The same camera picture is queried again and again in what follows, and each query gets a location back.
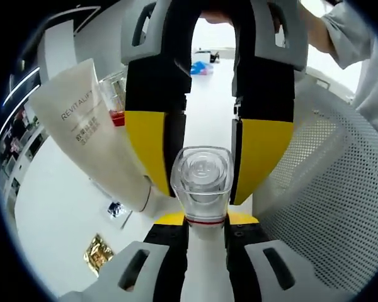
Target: white bottle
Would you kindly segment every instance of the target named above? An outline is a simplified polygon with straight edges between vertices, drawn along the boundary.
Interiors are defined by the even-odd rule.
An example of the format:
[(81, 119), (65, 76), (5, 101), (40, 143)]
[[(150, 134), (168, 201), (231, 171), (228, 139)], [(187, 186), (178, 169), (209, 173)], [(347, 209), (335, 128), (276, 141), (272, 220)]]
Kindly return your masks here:
[(30, 100), (50, 136), (81, 170), (128, 208), (145, 208), (149, 181), (121, 143), (92, 59), (57, 74)]

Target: person's arm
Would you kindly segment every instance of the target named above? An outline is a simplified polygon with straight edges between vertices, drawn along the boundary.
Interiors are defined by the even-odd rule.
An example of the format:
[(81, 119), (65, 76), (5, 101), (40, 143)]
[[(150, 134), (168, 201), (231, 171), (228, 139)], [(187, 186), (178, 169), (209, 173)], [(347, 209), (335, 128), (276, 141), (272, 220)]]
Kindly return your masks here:
[(328, 53), (332, 57), (337, 57), (332, 39), (328, 29), (321, 18), (310, 13), (301, 3), (299, 3), (301, 18), (304, 20), (308, 31), (308, 42), (320, 52)]

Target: white mesh panel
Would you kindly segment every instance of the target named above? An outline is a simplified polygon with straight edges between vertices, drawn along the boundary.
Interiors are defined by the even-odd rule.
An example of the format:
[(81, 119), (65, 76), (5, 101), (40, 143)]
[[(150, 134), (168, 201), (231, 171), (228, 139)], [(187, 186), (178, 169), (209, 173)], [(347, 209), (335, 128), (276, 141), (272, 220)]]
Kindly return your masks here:
[(272, 191), (258, 218), (271, 238), (312, 261), (325, 284), (357, 293), (378, 270), (378, 133), (309, 80), (297, 90), (295, 127), (259, 189)]

